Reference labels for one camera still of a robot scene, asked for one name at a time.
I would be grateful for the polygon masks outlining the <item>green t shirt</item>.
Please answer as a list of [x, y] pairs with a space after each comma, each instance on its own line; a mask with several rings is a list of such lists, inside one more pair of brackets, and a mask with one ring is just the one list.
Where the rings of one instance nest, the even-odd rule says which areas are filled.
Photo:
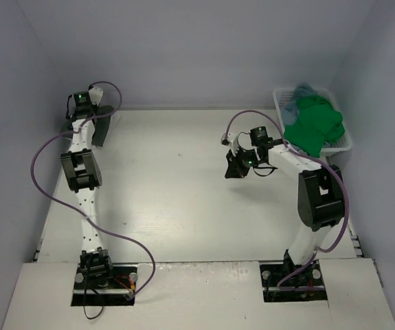
[[334, 144], [344, 134], [343, 116], [327, 98], [311, 95], [296, 101], [294, 124], [286, 125], [284, 138], [312, 157], [319, 157], [322, 147]]

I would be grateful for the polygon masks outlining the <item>white t shirt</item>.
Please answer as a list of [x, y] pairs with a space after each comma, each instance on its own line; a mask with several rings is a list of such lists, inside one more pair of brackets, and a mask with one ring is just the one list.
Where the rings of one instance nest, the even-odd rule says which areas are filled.
[[114, 113], [111, 116], [111, 121], [110, 121], [110, 126], [115, 126], [121, 119], [121, 114], [120, 113]]

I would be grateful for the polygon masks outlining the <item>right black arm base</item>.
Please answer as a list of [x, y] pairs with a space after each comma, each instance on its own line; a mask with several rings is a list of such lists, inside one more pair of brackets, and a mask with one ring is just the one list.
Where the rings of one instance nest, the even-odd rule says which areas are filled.
[[303, 273], [294, 275], [278, 287], [279, 281], [285, 276], [283, 264], [260, 264], [260, 280], [265, 303], [304, 303], [328, 300], [319, 261], [315, 261]]

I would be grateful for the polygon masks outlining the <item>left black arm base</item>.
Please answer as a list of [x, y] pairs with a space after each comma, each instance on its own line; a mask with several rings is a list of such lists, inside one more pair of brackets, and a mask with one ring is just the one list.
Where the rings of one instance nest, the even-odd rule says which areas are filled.
[[85, 318], [98, 318], [106, 307], [132, 307], [138, 273], [134, 265], [114, 265], [111, 278], [99, 278], [77, 266], [71, 307], [81, 307]]

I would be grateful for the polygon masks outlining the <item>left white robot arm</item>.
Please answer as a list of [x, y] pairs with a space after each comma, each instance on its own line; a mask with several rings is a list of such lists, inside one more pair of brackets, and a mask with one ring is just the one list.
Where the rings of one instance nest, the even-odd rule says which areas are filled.
[[85, 285], [104, 289], [112, 285], [115, 272], [99, 231], [98, 196], [102, 176], [92, 151], [95, 121], [86, 121], [99, 108], [103, 90], [89, 87], [71, 95], [75, 102], [71, 116], [72, 135], [69, 150], [60, 156], [70, 191], [75, 193], [82, 214], [82, 249], [78, 276]]

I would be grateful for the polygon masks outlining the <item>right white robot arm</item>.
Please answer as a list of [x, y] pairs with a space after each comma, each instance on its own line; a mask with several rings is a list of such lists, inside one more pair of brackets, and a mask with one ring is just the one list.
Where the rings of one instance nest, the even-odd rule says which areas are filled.
[[226, 132], [221, 144], [228, 148], [225, 178], [243, 179], [250, 170], [265, 164], [281, 170], [297, 183], [297, 214], [300, 226], [295, 240], [286, 249], [276, 286], [299, 287], [311, 275], [318, 252], [329, 253], [339, 244], [338, 236], [330, 247], [321, 245], [335, 227], [344, 228], [349, 218], [348, 193], [341, 171], [320, 159], [302, 155], [283, 139], [269, 137], [263, 126], [249, 132], [251, 148], [240, 145], [239, 136]]

